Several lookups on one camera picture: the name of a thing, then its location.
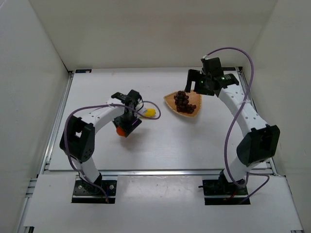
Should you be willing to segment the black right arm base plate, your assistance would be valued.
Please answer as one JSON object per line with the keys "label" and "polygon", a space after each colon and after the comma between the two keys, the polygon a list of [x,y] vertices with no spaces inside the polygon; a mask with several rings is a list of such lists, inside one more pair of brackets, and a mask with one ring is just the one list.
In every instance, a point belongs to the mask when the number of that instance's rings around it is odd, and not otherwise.
{"label": "black right arm base plate", "polygon": [[248,190],[227,185],[224,188],[218,180],[202,180],[198,186],[204,194],[205,206],[229,206],[250,205],[250,200],[244,200],[248,196]]}

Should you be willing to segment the purple fake grape bunch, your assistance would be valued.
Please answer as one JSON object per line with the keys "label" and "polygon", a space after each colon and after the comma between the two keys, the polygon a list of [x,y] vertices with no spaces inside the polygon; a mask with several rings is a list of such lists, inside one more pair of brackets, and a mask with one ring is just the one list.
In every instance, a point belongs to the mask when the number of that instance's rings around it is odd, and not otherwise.
{"label": "purple fake grape bunch", "polygon": [[196,109],[196,105],[189,103],[189,96],[184,91],[178,91],[174,95],[174,103],[178,112],[192,114]]}

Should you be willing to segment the yellow fake banana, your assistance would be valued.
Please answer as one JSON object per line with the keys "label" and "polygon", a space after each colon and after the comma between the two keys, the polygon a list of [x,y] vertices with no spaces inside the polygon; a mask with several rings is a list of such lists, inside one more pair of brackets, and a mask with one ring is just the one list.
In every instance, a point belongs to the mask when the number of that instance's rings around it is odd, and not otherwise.
{"label": "yellow fake banana", "polygon": [[154,118],[156,116],[156,110],[152,108],[145,109],[143,115],[147,118]]}

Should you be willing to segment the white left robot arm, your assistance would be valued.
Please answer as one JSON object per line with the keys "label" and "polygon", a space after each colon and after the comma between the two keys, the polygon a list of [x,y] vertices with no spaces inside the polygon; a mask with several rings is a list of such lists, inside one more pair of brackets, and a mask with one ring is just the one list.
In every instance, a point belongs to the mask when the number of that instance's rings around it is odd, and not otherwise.
{"label": "white left robot arm", "polygon": [[65,123],[60,148],[68,157],[71,167],[79,173],[82,187],[91,195],[105,195],[102,175],[95,167],[92,155],[95,135],[109,122],[118,135],[127,137],[140,123],[138,105],[142,102],[139,92],[117,92],[103,106],[90,106],[91,111],[77,117],[71,113]]}

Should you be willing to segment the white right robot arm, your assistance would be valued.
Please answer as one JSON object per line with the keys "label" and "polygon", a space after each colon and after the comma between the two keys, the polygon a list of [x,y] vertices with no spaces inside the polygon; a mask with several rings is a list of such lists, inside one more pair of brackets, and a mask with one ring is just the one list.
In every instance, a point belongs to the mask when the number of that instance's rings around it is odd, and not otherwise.
{"label": "white right robot arm", "polygon": [[232,124],[238,124],[243,139],[236,149],[236,158],[229,163],[224,152],[225,169],[220,178],[224,184],[236,187],[246,185],[248,173],[259,163],[273,157],[280,136],[276,125],[269,125],[247,101],[247,93],[231,73],[224,74],[219,58],[203,58],[202,70],[188,71],[186,92],[218,97],[233,115]]}

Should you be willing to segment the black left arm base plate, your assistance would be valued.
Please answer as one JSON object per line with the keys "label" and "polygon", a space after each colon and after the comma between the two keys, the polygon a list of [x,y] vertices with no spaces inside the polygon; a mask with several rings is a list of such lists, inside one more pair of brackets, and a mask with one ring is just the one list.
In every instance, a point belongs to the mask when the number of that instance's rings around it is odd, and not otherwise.
{"label": "black left arm base plate", "polygon": [[114,204],[116,201],[117,180],[102,180],[101,187],[107,196],[100,189],[76,177],[71,202],[82,204]]}

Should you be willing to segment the orange fake orange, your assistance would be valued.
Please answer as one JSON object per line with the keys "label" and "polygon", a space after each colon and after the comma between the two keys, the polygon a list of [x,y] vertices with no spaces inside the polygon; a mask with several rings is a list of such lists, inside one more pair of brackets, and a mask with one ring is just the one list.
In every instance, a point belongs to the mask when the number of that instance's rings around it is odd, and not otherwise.
{"label": "orange fake orange", "polygon": [[120,126],[116,128],[116,132],[119,136],[126,137],[126,132]]}

